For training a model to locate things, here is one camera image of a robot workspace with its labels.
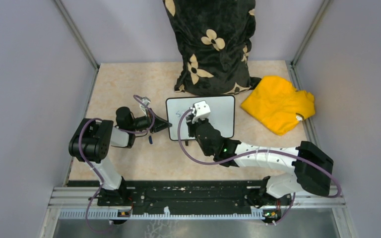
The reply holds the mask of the small whiteboard black frame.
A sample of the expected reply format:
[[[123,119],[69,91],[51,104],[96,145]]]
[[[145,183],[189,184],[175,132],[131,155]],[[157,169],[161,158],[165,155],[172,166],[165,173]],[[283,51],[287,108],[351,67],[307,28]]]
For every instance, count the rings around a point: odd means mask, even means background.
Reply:
[[[193,104],[206,101],[211,113],[208,117],[213,127],[226,138],[234,136],[235,124],[235,97],[232,95],[215,97],[178,97],[166,100],[167,120],[172,126],[169,128],[169,137],[172,141],[178,140],[179,120],[186,110]]]

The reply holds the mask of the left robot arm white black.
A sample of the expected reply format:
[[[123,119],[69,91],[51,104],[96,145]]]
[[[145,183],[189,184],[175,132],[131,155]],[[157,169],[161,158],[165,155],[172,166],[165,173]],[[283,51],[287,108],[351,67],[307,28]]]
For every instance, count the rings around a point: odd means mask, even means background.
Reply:
[[[172,126],[151,109],[144,113],[135,117],[128,107],[120,107],[115,121],[84,118],[68,144],[69,154],[87,163],[98,177],[100,197],[109,197],[117,205],[128,201],[129,192],[109,159],[109,147],[131,148],[138,133],[157,133]]]

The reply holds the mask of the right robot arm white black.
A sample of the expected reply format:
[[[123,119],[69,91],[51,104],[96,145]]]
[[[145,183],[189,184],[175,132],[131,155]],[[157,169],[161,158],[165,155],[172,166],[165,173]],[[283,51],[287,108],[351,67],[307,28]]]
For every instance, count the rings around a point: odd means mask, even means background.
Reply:
[[[225,138],[209,120],[186,117],[189,136],[195,138],[211,165],[225,167],[260,167],[282,171],[267,176],[266,185],[259,192],[261,201],[273,204],[289,193],[306,191],[330,197],[334,161],[315,144],[301,141],[296,147],[274,148],[250,145]]]

